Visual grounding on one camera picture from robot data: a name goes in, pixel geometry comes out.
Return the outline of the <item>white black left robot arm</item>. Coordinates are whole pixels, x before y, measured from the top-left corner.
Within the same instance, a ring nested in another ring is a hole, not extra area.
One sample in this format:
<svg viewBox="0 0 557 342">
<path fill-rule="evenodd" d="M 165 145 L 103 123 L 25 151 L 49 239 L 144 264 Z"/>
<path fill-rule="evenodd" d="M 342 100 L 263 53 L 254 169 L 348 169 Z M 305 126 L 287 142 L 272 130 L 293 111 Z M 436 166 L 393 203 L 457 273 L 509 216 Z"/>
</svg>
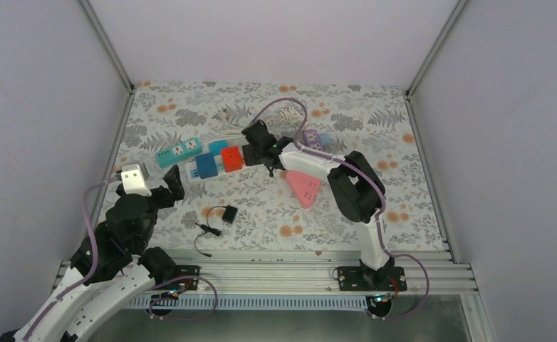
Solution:
<svg viewBox="0 0 557 342">
<path fill-rule="evenodd" d="M 88 338 L 138 294 L 168 287 L 176 264 L 160 247 L 149 242 L 161 209 L 184 199 L 177 165 L 165 173 L 165 185 L 147 187 L 139 164 L 124 166 L 114 176 L 87 188 L 118 182 L 118 199 L 94 226 L 87 204 L 83 217 L 88 236 L 70 258 L 56 290 L 22 328 L 7 331 L 0 341 L 78 341 Z"/>
</svg>

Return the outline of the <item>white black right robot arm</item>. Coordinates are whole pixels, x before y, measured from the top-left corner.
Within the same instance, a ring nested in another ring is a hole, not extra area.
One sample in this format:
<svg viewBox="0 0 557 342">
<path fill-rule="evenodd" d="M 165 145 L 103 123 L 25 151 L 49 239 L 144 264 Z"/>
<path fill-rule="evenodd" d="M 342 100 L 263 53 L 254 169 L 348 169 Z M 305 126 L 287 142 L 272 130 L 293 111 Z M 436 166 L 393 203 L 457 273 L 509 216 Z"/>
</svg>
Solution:
<svg viewBox="0 0 557 342">
<path fill-rule="evenodd" d="M 293 138 L 277 139 L 262 120 L 241 134 L 269 172 L 297 171 L 329 184 L 340 213 L 356 226 L 364 285 L 372 290 L 386 285 L 395 262 L 382 237 L 385 187 L 366 158 L 357 151 L 343 157 L 306 147 Z"/>
</svg>

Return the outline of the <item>aluminium corner frame rail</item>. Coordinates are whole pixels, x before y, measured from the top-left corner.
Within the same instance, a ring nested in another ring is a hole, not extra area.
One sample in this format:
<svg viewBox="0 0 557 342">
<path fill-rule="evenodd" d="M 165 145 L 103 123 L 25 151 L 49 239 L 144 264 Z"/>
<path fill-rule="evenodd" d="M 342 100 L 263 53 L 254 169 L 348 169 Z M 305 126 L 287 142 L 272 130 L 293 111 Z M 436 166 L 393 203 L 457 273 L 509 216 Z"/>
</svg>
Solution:
<svg viewBox="0 0 557 342">
<path fill-rule="evenodd" d="M 82 10 L 84 11 L 87 20 L 92 26 L 95 35 L 97 36 L 97 39 L 99 40 L 101 46 L 103 47 L 103 50 L 105 51 L 107 57 L 109 58 L 109 61 L 112 64 L 113 69 L 115 70 L 115 73 L 117 74 L 124 88 L 127 90 L 128 93 L 132 93 L 134 85 L 130 80 L 127 71 L 125 70 L 123 63 L 121 62 L 120 57 L 116 52 L 109 36 L 107 35 L 107 32 L 103 27 L 102 21 L 97 15 L 94 6 L 91 4 L 91 1 L 77 0 L 77 2 L 82 8 Z"/>
</svg>

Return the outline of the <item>pink power strip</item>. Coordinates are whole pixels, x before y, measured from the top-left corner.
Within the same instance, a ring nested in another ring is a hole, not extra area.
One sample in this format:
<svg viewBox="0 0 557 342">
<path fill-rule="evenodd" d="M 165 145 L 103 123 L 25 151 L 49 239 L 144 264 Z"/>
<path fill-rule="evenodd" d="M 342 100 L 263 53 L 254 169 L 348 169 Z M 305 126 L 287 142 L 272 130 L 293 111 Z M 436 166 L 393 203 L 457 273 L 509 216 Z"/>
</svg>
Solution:
<svg viewBox="0 0 557 342">
<path fill-rule="evenodd" d="M 285 180 L 301 207 L 309 209 L 318 194 L 321 181 L 299 171 L 288 171 Z"/>
</svg>

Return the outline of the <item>cyan flat plug adapter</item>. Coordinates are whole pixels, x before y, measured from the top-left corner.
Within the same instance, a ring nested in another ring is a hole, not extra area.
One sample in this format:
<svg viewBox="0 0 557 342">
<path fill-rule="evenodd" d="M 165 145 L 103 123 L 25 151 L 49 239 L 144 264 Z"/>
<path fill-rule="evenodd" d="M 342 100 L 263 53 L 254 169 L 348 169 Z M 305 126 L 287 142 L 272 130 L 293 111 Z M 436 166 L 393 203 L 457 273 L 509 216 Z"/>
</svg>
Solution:
<svg viewBox="0 0 557 342">
<path fill-rule="evenodd" d="M 211 143 L 208 145 L 208 148 L 209 148 L 209 152 L 210 152 L 211 154 L 213 154 L 213 155 L 220 155 L 220 154 L 221 154 L 221 151 L 222 151 L 224 148 L 227 148 L 228 146 L 229 146 L 229 143 L 228 143 L 227 140 L 218 140 L 218 141 L 211 142 Z"/>
</svg>

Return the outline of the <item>orange cube socket adapter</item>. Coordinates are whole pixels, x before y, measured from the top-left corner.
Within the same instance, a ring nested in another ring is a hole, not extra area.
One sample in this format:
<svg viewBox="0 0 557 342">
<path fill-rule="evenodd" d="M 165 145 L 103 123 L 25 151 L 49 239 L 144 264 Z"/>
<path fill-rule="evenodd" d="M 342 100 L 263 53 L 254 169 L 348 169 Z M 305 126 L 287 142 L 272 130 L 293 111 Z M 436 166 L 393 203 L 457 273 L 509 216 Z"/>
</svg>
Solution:
<svg viewBox="0 0 557 342">
<path fill-rule="evenodd" d="M 235 172 L 243 168 L 244 161 L 238 146 L 223 148 L 220 155 L 226 173 Z"/>
</svg>

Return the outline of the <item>white long power strip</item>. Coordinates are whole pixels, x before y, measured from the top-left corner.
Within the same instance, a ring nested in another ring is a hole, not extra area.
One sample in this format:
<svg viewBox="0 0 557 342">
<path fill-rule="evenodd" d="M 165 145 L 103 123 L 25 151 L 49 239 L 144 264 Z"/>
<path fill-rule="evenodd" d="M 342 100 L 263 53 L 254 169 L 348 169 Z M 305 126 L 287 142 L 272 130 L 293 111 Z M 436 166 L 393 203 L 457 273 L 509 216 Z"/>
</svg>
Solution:
<svg viewBox="0 0 557 342">
<path fill-rule="evenodd" d="M 216 161 L 216 169 L 217 169 L 217 174 L 216 175 L 212 175 L 210 177 L 206 177 L 206 178 L 201 178 L 199 173 L 198 173 L 198 169 L 197 169 L 197 164 L 195 161 L 191 161 L 188 162 L 184 165 L 184 171 L 186 172 L 186 178 L 188 182 L 191 183 L 200 183 L 200 182 L 205 182 L 205 181 L 210 181 L 210 180 L 216 180 L 216 179 L 221 179 L 221 178 L 225 178 L 229 175 L 236 175 L 237 173 L 243 172 L 245 170 L 250 169 L 250 167 L 247 167 L 246 165 L 243 165 L 241 169 L 239 170 L 235 170 L 232 172 L 226 172 L 226 170 L 224 169 L 224 164 L 221 161 L 220 156 L 216 156 L 215 158 Z"/>
</svg>

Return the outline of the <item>blue cube socket adapter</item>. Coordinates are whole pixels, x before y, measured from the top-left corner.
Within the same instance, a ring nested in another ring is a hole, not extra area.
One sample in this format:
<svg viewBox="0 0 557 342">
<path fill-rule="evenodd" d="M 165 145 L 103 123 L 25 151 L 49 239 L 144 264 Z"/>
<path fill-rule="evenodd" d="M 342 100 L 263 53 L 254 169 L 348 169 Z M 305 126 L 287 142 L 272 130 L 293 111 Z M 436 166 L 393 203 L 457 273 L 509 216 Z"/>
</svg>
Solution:
<svg viewBox="0 0 557 342">
<path fill-rule="evenodd" d="M 217 164 L 213 153 L 197 155 L 195 157 L 197 174 L 201 179 L 216 177 L 218 175 Z"/>
</svg>

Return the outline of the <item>purple power strip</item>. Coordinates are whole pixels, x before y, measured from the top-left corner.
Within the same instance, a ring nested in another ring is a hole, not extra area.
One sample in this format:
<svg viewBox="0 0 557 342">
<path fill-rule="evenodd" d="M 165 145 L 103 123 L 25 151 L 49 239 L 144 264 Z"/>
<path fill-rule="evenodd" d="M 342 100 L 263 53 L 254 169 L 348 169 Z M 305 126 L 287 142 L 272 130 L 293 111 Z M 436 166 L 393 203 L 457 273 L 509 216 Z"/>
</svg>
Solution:
<svg viewBox="0 0 557 342">
<path fill-rule="evenodd" d="M 317 130 L 308 129 L 303 131 L 303 140 L 307 147 L 314 150 L 323 150 L 323 143 Z"/>
</svg>

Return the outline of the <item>aluminium front rail base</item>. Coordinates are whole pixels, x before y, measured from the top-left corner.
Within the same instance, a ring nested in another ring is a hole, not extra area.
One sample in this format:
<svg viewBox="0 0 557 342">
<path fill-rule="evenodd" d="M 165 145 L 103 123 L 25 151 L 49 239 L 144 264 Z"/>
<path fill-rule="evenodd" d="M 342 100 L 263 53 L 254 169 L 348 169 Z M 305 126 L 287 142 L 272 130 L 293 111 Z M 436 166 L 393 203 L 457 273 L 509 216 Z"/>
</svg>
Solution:
<svg viewBox="0 0 557 342">
<path fill-rule="evenodd" d="M 207 309 L 213 293 L 222 309 L 362 309 L 371 296 L 476 295 L 478 286 L 468 264 L 456 264 L 448 252 L 415 252 L 397 259 L 401 272 L 380 289 L 355 283 L 360 278 L 358 253 L 288 251 L 214 251 L 211 257 L 192 250 L 167 252 L 180 265 L 198 266 L 206 282 L 195 284 L 177 300 L 179 308 Z"/>
</svg>

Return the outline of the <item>teal power strip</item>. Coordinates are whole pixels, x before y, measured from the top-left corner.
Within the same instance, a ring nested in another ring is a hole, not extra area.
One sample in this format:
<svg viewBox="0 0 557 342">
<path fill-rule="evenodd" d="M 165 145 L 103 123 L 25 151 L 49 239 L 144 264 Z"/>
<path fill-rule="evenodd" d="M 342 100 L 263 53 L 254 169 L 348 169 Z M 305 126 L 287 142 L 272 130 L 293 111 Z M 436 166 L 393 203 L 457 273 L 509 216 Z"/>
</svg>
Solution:
<svg viewBox="0 0 557 342">
<path fill-rule="evenodd" d="M 168 147 L 155 154 L 157 164 L 161 168 L 170 167 L 202 152 L 202 144 L 198 138 L 191 138 L 173 147 Z"/>
</svg>

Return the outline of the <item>floral patterned table mat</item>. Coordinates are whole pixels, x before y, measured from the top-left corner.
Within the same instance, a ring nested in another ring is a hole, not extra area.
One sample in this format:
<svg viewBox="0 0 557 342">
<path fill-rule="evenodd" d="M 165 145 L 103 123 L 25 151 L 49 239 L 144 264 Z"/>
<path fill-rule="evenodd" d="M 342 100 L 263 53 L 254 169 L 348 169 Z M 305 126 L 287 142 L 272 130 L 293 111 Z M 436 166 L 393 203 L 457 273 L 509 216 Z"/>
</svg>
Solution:
<svg viewBox="0 0 557 342">
<path fill-rule="evenodd" d="M 291 136 L 308 110 L 308 127 L 328 133 L 326 151 L 361 152 L 386 188 L 384 241 L 392 252 L 443 249 L 403 90 L 377 85 L 143 82 L 135 91 L 115 164 L 142 162 L 148 185 L 162 184 L 155 154 L 198 138 L 243 145 L 240 130 L 255 115 L 278 138 Z M 298 203 L 285 172 L 261 165 L 200 183 L 160 210 L 151 245 L 164 249 L 353 251 L 354 224 L 322 184 L 309 209 Z"/>
</svg>

